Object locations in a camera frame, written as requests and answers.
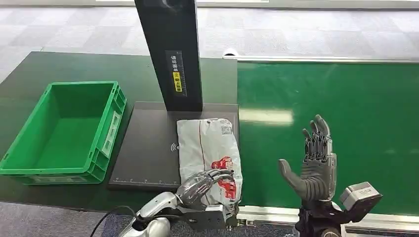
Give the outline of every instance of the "gray carpet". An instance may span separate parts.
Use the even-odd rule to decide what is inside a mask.
[[[199,8],[200,55],[419,57],[419,12]],[[0,82],[31,51],[148,55],[133,7],[0,8]],[[0,236],[84,237],[103,213],[0,203]],[[116,236],[129,218],[111,216],[96,236]],[[277,226],[172,236],[276,236]]]

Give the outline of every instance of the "green plastic crate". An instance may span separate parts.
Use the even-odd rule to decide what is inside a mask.
[[[24,184],[103,181],[126,105],[116,81],[51,83],[0,161]]]

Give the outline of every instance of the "package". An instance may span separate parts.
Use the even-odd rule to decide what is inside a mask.
[[[231,213],[241,199],[243,183],[239,149],[232,127],[231,122],[224,118],[177,122],[181,182],[204,170],[233,170],[234,181],[218,181],[201,200],[205,205],[222,203]]]

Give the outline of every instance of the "scale platform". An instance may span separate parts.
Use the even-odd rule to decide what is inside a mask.
[[[176,122],[224,118],[239,144],[238,105],[204,104],[202,112],[166,111],[163,102],[136,102],[108,183],[110,189],[175,191],[180,185]]]

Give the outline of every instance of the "yellow label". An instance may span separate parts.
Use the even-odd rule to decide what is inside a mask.
[[[180,72],[173,72],[174,89],[182,92],[182,83],[180,82]]]

